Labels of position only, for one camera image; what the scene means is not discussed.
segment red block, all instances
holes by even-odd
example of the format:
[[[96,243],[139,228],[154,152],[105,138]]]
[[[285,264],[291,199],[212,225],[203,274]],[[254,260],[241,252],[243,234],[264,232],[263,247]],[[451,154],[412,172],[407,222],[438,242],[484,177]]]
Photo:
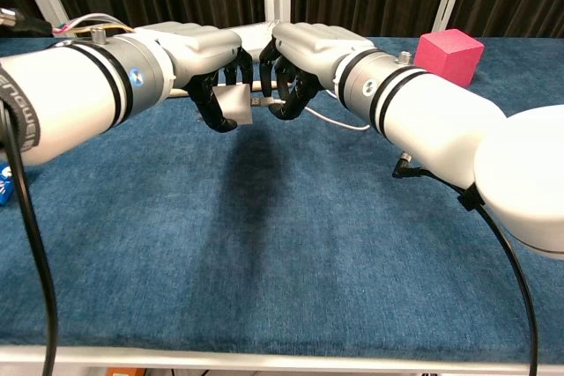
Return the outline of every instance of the red block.
[[[472,81],[484,45],[460,30],[427,33],[419,38],[414,64],[466,87]]]

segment blue fabric surface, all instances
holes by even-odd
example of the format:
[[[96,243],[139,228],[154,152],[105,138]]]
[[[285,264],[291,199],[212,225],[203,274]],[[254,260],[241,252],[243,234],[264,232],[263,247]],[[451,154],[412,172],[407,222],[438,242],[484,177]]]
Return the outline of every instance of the blue fabric surface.
[[[417,44],[375,41],[390,53]],[[50,42],[0,40],[0,54]],[[564,41],[483,42],[474,92],[507,114],[564,102]],[[360,123],[324,93],[311,106]],[[28,169],[61,345],[528,361],[494,236],[435,181],[393,180],[395,146],[309,114],[255,110],[255,125],[225,135],[196,116],[188,99],[168,100]],[[0,343],[44,343],[15,198],[0,233]],[[540,362],[564,364],[564,262],[514,244]]]

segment black cable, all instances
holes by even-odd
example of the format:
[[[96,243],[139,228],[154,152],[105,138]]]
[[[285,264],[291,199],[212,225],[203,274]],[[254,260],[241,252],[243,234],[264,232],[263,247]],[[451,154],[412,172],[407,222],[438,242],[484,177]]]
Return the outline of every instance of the black cable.
[[[519,283],[519,289],[521,290],[521,295],[523,296],[523,302],[525,303],[525,308],[527,310],[527,319],[529,320],[529,331],[531,338],[531,363],[529,367],[529,376],[536,376],[538,367],[538,328],[537,319],[535,317],[535,309],[532,303],[531,291],[527,285],[527,281],[521,269],[521,265],[517,260],[517,256],[513,247],[509,243],[508,239],[503,235],[500,228],[495,224],[494,220],[490,215],[487,214],[486,210],[482,206],[476,208],[478,214],[484,219],[487,225],[490,227],[492,232],[495,234],[495,238],[500,242],[503,247],[505,255],[508,257],[513,272],[515,273],[515,278]]]
[[[24,172],[24,166],[19,154],[19,147],[14,134],[14,127],[11,123],[10,112],[4,107],[4,103],[0,101],[0,140],[3,141],[8,164],[11,169],[11,176],[14,181],[16,193],[18,193],[19,208],[21,216],[26,227],[27,239],[29,247],[32,250],[35,267],[39,273],[41,280],[41,288],[45,297],[45,308],[47,311],[47,345],[45,350],[45,362],[43,363],[42,376],[51,376],[53,373],[53,365],[55,363],[56,339],[57,339],[57,316],[56,316],[56,298],[55,286],[53,285],[53,277],[49,269],[45,247],[41,239],[35,212],[33,211],[32,200],[29,195],[27,177]]]

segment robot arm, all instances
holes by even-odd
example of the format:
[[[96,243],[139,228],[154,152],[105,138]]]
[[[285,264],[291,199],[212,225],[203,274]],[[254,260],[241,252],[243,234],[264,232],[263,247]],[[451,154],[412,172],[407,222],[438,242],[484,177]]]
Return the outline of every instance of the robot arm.
[[[235,129],[212,86],[224,67],[228,83],[234,83],[237,66],[252,80],[241,38],[212,26],[171,24],[109,38],[94,32],[92,41],[63,41],[0,58],[0,100],[17,125],[24,163],[48,161],[127,121],[173,87],[189,91],[210,128]]]
[[[264,95],[274,61],[278,87],[296,78],[280,93],[286,103],[271,106],[278,118],[296,118],[317,90],[334,89],[404,152],[396,176],[407,175],[400,167],[413,157],[459,191],[475,191],[523,244],[564,259],[564,178],[546,173],[541,153],[564,160],[564,106],[507,118],[493,102],[411,66],[407,55],[335,26],[284,23],[272,37],[261,54]]]

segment blue logo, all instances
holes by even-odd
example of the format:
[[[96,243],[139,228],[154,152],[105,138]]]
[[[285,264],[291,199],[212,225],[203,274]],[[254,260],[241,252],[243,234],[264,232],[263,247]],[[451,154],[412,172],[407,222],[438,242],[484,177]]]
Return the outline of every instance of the blue logo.
[[[140,87],[141,85],[143,85],[144,80],[141,71],[138,70],[137,68],[132,68],[130,70],[130,81],[136,87]]]

